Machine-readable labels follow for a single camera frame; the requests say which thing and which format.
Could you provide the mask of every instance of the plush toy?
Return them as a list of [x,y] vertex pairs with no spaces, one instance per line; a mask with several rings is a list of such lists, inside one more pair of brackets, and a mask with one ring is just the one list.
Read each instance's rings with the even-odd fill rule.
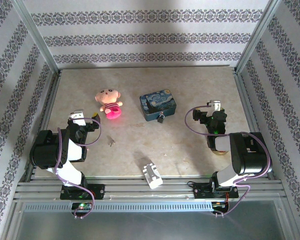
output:
[[116,119],[121,115],[120,106],[122,106],[123,103],[121,101],[117,102],[120,96],[120,92],[113,89],[102,90],[95,96],[95,100],[102,104],[100,111],[105,112],[107,119]]

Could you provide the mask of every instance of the padlock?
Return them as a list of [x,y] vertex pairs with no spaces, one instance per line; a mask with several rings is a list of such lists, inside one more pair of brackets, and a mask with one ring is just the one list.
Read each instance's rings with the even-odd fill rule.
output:
[[159,115],[159,117],[158,117],[158,122],[159,123],[163,123],[164,122],[164,119],[165,119],[165,115],[164,115],[164,113],[163,112],[160,112],[160,115]]

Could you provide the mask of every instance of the blue tin box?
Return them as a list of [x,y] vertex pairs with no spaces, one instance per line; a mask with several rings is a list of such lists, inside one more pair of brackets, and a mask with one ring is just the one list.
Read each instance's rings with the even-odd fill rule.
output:
[[141,108],[146,121],[175,114],[177,104],[169,89],[140,96]]

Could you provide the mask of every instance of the patterned wallpaper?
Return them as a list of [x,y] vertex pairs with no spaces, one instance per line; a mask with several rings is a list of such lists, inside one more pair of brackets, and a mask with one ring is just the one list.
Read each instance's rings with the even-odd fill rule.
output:
[[52,77],[9,0],[0,0],[0,236]]
[[241,73],[300,231],[300,0],[284,0]]
[[268,0],[25,0],[59,68],[235,66]]

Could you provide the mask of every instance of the marble-patterned surface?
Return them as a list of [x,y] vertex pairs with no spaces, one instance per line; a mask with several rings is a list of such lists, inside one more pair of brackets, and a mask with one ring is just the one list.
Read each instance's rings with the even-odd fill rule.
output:
[[[112,88],[121,93],[122,115],[108,120],[99,111],[95,94]],[[176,112],[163,124],[147,122],[139,97],[170,89],[176,101]],[[226,131],[248,131],[236,83],[229,67],[108,68],[63,70],[48,129],[67,126],[67,117],[84,109],[91,117],[101,117],[100,140],[89,147],[83,163],[73,165],[86,176],[142,176],[142,166],[154,162],[162,176],[211,175],[231,162],[231,155],[219,156],[210,151],[205,137],[192,133],[184,124],[187,111],[205,105],[211,99],[221,100],[227,113]],[[187,119],[197,131],[205,131],[199,122]],[[97,137],[90,133],[87,143]],[[110,147],[109,138],[115,140]],[[37,169],[36,177],[51,173]]]

